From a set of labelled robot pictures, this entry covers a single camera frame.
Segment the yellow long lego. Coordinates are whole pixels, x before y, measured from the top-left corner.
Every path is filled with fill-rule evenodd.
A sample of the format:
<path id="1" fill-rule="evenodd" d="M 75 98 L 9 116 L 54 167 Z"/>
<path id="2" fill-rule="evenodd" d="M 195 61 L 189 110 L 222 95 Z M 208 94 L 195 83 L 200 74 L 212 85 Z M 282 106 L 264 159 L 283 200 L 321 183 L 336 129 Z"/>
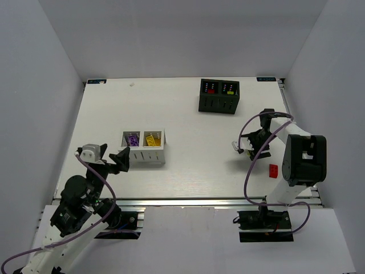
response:
<path id="1" fill-rule="evenodd" d="M 151 147 L 159 147 L 161 146 L 161 140 L 158 138 L 155 138 L 153 135 L 148 135 L 145 137 L 147 146 Z"/>

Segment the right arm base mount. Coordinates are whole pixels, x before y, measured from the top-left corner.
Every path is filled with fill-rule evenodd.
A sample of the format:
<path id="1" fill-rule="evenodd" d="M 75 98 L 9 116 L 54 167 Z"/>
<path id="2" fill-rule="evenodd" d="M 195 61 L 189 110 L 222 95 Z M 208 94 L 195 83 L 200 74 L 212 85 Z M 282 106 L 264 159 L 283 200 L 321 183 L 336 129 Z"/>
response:
<path id="1" fill-rule="evenodd" d="M 232 220 L 238 224 L 241 243 L 283 243 L 293 242 L 289 213 L 266 209 L 238 211 Z"/>

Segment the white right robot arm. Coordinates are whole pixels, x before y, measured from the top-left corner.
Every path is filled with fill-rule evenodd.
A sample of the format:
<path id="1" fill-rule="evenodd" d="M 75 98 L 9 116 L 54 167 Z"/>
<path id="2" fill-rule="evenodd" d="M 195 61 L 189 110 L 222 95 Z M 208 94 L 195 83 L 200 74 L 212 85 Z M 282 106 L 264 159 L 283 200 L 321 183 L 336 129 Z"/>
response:
<path id="1" fill-rule="evenodd" d="M 233 141 L 231 123 L 190 122 L 171 131 L 165 163 L 147 162 L 110 183 L 120 206 L 258 206 L 302 204 L 326 176 L 326 140 L 288 118 L 265 115 L 264 128 Z"/>

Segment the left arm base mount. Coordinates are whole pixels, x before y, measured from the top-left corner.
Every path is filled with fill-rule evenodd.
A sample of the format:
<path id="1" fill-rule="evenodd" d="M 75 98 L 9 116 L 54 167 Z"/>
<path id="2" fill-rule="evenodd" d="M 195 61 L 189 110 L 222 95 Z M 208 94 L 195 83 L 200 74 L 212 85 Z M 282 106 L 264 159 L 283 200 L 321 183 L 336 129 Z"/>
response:
<path id="1" fill-rule="evenodd" d="M 121 215 L 118 221 L 99 233 L 96 239 L 137 240 L 143 228 L 144 210 L 139 207 L 120 207 Z"/>

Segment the purple sloped lego brick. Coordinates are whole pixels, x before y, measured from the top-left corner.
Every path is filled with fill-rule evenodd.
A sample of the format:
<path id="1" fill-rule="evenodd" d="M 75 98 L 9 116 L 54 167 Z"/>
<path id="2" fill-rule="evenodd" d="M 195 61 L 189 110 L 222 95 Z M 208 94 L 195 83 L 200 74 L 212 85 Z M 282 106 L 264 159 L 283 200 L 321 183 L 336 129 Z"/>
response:
<path id="1" fill-rule="evenodd" d="M 139 146 L 139 137 L 135 134 L 128 136 L 128 145 L 131 147 L 138 147 Z"/>

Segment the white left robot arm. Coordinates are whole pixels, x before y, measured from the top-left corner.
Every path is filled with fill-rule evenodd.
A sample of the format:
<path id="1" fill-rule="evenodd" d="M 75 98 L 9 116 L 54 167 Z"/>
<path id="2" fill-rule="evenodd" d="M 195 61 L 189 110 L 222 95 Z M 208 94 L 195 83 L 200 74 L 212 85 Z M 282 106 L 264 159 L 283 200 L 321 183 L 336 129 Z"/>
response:
<path id="1" fill-rule="evenodd" d="M 95 236 L 118 226 L 121 209 L 107 177 L 128 172 L 130 149 L 110 154 L 111 163 L 103 159 L 106 149 L 106 144 L 77 148 L 75 157 L 86 174 L 66 181 L 42 246 L 30 250 L 33 257 L 15 273 L 65 273 L 66 266 Z"/>

